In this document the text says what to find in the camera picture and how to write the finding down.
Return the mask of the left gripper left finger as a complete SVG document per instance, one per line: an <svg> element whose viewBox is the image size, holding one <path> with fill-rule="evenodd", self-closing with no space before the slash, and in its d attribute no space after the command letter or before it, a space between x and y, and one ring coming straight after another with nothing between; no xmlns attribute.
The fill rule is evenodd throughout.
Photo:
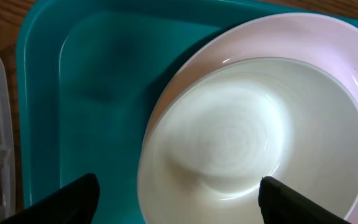
<svg viewBox="0 0 358 224"><path fill-rule="evenodd" d="M88 173L0 224L90 224L99 195L98 179Z"/></svg>

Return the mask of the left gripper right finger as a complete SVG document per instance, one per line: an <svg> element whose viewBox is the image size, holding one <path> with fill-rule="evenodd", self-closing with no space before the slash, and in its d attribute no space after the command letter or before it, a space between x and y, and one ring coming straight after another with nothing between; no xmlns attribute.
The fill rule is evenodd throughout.
<svg viewBox="0 0 358 224"><path fill-rule="evenodd" d="M260 181L258 203L265 224L350 224L271 176Z"/></svg>

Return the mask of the small white plate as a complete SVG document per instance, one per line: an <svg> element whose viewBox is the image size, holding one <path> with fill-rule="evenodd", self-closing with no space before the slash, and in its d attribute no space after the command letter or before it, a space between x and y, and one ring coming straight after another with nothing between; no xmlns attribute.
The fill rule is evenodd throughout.
<svg viewBox="0 0 358 224"><path fill-rule="evenodd" d="M254 58L190 83L149 124L139 205L147 223L262 223L266 176L341 218L358 201L358 104L314 65Z"/></svg>

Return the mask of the large white plate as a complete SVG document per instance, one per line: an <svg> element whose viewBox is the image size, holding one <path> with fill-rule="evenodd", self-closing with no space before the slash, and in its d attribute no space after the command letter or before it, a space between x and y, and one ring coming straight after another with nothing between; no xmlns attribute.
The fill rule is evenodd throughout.
<svg viewBox="0 0 358 224"><path fill-rule="evenodd" d="M236 26L192 55L162 92L145 132L191 83L226 64L257 57L285 57L315 65L337 78L358 103L358 28L321 14L283 13ZM358 202L347 219L358 223Z"/></svg>

